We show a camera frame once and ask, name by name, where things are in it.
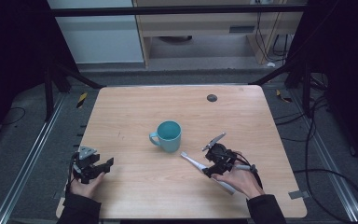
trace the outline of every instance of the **aluminum rail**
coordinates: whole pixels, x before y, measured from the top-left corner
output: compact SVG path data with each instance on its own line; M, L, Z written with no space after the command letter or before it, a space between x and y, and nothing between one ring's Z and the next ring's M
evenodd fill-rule
M50 134L55 121L57 120L58 115L62 109L62 103L65 99L66 94L60 94L57 103L54 106L56 109L55 112L52 114L50 120L46 121L40 131L39 135L37 136L33 147L31 148L30 152L28 153L28 157L25 160L24 164L21 167L19 174L16 177L13 185L11 186L10 191L8 192L5 200L0 206L0 224L5 224L8 222L10 218L11 212L14 209L14 206L17 203L17 200L20 198L22 190L25 187L25 184L30 176L31 172L34 169L34 165L36 164L37 158L39 157L40 152L45 145L48 135Z
M296 90L289 90L289 91L293 96L293 99L299 111L302 111L301 100L300 100L301 97L299 96L299 93ZM310 128L310 120L305 116L303 116L303 120L307 124L307 127ZM319 135L317 131L315 132L315 135L313 139L311 139L311 141L313 142L313 145L316 148L316 151L319 155L319 158L322 161L322 164L324 165L324 168L341 174L336 163L334 162L333 158L328 152L328 149L324 144L322 137ZM350 218L351 221L358 221L358 202L356 201L356 198L354 197L350 186L344 179L340 178L339 176L336 175L329 175L329 176L336 190L338 198L341 200L341 203L344 206L345 211L347 212L348 217Z

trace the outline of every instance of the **blue mug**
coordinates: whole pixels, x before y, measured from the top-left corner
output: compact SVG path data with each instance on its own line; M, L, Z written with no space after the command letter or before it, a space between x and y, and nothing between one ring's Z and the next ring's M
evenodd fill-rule
M161 147L166 152L174 152L179 149L182 128L173 120L166 120L159 124L157 131L149 134L150 142Z

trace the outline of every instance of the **black pole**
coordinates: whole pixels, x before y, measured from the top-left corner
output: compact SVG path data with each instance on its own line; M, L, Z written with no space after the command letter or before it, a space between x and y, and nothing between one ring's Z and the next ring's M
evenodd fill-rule
M299 12L315 9L307 4L288 5L223 5L223 6L179 6L179 7L102 7L62 8L27 13L52 17L205 14L205 13L257 13L257 12Z
M51 118L51 115L54 111L54 99L53 99L53 88L51 81L51 73L49 68L44 67L44 78L45 78L45 94L46 94L46 118L45 121L48 121Z
M104 85L100 85L100 84L98 84L96 82L93 82L93 81L81 76L80 74L78 74L77 72L72 71L71 69L67 68L63 64L57 63L56 66L57 66L58 69L61 69L66 75L76 78L77 80L79 80L79 81L83 82L84 84L92 87L93 89L101 89L103 87L106 87Z

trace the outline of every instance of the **small dark object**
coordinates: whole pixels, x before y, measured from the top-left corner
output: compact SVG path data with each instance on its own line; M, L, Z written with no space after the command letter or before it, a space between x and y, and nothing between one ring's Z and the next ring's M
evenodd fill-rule
M217 96L214 95L214 94L209 94L206 99L209 101L209 102L215 102L217 101Z
M227 150L224 145L216 143L208 150L205 158L214 162L213 166L202 170L208 177L211 177L211 174L222 175L225 171L231 171L237 155L230 149Z

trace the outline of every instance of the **white cabinet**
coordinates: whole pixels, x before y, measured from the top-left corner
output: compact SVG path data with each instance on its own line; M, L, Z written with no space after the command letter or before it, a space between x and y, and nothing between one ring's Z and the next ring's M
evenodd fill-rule
M132 7L131 0L48 0L48 3L51 8ZM56 20L79 68L144 62L134 16L57 17Z

